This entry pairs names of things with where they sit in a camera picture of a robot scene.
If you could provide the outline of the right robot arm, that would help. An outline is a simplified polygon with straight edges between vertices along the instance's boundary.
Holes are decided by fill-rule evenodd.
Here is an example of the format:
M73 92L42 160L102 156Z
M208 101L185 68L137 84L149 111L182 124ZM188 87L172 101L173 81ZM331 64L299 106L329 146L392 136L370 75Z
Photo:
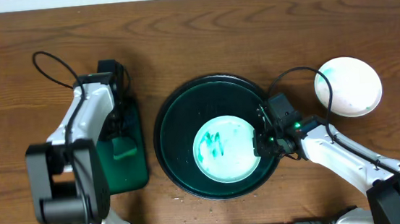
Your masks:
M345 212L334 224L400 224L400 161L344 136L323 119L279 120L254 131L255 155L309 160L362 192L370 208Z

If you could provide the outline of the mint green plate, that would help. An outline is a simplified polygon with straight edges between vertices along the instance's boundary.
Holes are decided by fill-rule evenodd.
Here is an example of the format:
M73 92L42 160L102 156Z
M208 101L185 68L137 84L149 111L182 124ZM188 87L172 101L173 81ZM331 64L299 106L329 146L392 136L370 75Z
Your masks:
M260 163L254 155L253 137L253 126L240 117L219 116L207 121L192 145L197 167L222 184L246 179Z

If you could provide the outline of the white plate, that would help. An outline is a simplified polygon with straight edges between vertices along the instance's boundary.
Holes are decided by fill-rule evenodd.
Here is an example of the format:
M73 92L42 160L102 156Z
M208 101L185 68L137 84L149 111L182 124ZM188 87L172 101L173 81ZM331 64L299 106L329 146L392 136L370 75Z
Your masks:
M328 105L333 90L331 112L343 117L361 117L377 108L383 88L378 73L354 57L337 57L324 63L315 76L314 89L319 101Z

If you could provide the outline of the green scrubbing sponge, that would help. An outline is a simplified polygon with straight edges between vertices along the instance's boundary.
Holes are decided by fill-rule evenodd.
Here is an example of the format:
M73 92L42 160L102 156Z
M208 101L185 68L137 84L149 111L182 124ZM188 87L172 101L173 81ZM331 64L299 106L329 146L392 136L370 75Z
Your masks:
M137 153L137 144L130 137L114 137L111 141L115 160L132 157Z

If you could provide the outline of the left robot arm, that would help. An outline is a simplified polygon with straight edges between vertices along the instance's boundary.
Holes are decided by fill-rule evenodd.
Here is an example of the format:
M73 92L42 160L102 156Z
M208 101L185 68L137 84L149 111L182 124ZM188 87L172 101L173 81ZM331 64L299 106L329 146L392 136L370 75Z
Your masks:
M25 161L40 224L131 224L111 196L148 183L140 117L123 68L79 76L55 132L29 146Z

